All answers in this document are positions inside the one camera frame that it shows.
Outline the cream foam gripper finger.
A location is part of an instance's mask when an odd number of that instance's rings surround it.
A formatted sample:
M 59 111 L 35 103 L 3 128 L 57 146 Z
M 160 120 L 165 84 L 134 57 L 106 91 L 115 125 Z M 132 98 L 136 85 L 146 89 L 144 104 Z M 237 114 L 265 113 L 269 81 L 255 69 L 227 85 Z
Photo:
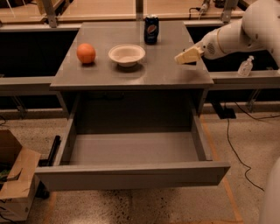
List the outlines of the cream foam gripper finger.
M 192 46 L 175 56 L 174 59 L 178 64 L 183 65 L 199 61 L 203 54 L 204 51 L 200 47 Z

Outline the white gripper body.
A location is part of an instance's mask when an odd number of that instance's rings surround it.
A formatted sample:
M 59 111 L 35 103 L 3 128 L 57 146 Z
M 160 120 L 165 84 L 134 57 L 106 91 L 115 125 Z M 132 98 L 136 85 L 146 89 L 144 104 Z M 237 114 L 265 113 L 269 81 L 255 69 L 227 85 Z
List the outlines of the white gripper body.
M 222 50 L 218 42 L 219 31 L 219 29 L 210 31 L 202 40 L 195 44 L 199 48 L 200 54 L 206 59 L 216 60 L 222 56 Z

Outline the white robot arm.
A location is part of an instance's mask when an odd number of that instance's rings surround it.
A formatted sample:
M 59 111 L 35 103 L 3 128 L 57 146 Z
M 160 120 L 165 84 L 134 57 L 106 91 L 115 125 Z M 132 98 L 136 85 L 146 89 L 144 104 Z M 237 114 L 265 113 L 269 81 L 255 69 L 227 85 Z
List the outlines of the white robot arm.
M 240 20 L 210 31 L 178 54 L 175 61 L 186 64 L 201 58 L 215 60 L 259 49 L 268 51 L 280 66 L 280 0 L 257 0 Z M 280 158 L 269 173 L 258 224 L 280 224 Z

